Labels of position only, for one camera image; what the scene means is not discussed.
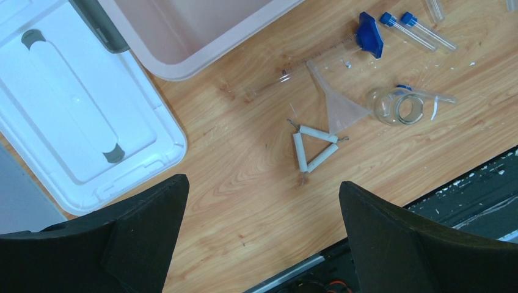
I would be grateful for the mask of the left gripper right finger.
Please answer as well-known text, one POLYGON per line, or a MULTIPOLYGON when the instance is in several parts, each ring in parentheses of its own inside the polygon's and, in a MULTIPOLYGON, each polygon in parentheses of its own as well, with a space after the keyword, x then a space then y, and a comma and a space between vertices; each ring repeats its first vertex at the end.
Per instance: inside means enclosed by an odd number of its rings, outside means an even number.
POLYGON ((339 201, 362 292, 516 292, 517 245, 465 233, 344 181, 339 201))

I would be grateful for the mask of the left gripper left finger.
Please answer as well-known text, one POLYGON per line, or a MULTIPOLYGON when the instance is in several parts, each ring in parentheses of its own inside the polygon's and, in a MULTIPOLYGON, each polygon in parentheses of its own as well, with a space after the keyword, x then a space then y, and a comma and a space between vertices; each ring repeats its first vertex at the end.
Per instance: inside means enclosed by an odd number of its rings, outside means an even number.
POLYGON ((2 292, 161 292, 189 193, 184 174, 39 232, 1 235, 2 292))

